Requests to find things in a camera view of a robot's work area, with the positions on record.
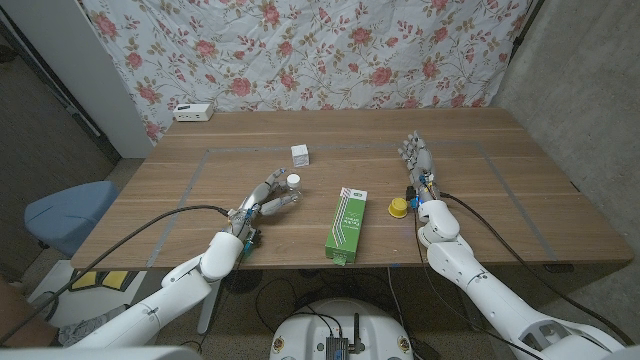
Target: white robotic arm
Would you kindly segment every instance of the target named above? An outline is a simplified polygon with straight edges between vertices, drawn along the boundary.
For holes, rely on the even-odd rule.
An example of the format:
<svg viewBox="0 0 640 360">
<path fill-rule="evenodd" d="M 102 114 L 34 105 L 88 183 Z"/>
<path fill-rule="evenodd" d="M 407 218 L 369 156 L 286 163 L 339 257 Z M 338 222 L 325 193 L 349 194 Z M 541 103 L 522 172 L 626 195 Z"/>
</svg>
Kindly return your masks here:
<svg viewBox="0 0 640 360">
<path fill-rule="evenodd" d="M 429 265 L 460 287 L 500 335 L 545 360 L 604 359 L 623 346 L 592 326 L 576 324 L 542 314 L 489 273 L 460 236 L 460 225 L 439 199 L 431 153 L 417 132 L 399 149 L 407 162 L 417 192 L 418 216 L 426 225 L 418 230 L 427 248 Z M 511 347 L 518 359 L 533 359 Z"/>
<path fill-rule="evenodd" d="M 229 225 L 213 237 L 204 254 L 179 265 L 162 280 L 162 289 L 142 300 L 85 337 L 73 348 L 115 348 L 146 344 L 165 325 L 202 301 L 210 292 L 210 282 L 227 276 L 245 248 L 257 241 L 259 231 L 251 226 L 258 214 L 272 215 L 283 205 L 300 197 L 300 178 L 289 175 L 288 182 L 276 182 L 285 172 L 278 169 L 245 198 L 238 210 L 229 212 Z M 288 194 L 266 202 L 275 190 Z"/>
</svg>

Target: cardboard box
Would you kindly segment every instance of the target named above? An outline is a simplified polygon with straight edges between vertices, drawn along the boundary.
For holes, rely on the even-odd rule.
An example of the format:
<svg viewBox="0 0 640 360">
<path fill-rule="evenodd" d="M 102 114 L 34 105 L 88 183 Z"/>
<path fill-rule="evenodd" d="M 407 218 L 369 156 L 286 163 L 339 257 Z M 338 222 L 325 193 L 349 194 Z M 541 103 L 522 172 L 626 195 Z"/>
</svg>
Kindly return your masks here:
<svg viewBox="0 0 640 360">
<path fill-rule="evenodd" d="M 337 265 L 355 262 L 366 201 L 366 191 L 342 188 L 340 192 L 340 201 L 325 244 L 327 257 Z"/>
</svg>

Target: robot finger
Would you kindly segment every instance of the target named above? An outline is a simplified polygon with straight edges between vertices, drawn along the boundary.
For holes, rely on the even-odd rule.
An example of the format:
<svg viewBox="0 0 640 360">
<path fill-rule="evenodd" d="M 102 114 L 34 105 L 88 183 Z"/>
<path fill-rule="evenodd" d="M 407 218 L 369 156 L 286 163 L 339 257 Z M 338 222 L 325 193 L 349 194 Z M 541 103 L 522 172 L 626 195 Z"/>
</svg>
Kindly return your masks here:
<svg viewBox="0 0 640 360">
<path fill-rule="evenodd" d="M 265 180 L 264 182 L 269 185 L 271 188 L 273 188 L 273 184 L 275 183 L 276 179 L 284 174 L 284 172 L 287 171 L 287 169 L 285 168 L 280 168 L 276 171 L 273 172 L 273 174 L 269 175 L 269 177 L 267 178 L 267 180 Z"/>
</svg>

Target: chair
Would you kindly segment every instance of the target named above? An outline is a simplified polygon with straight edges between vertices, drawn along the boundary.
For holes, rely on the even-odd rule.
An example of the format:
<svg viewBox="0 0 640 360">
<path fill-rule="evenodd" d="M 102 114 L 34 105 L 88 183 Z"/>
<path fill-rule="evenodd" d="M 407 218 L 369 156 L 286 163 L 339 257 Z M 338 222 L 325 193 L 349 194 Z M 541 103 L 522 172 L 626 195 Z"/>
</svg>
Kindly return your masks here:
<svg viewBox="0 0 640 360">
<path fill-rule="evenodd" d="M 111 181 L 78 185 L 27 205 L 24 223 L 41 246 L 72 257 L 117 196 Z"/>
</svg>

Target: white cloth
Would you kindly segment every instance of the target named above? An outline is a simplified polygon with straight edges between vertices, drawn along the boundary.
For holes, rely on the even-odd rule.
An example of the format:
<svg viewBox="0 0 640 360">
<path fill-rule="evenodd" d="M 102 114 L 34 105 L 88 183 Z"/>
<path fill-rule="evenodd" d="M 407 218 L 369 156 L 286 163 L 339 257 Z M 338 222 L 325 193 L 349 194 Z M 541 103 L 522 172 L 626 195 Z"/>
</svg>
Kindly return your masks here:
<svg viewBox="0 0 640 360">
<path fill-rule="evenodd" d="M 527 0 L 84 0 L 156 142 L 215 111 L 485 106 Z"/>
</svg>

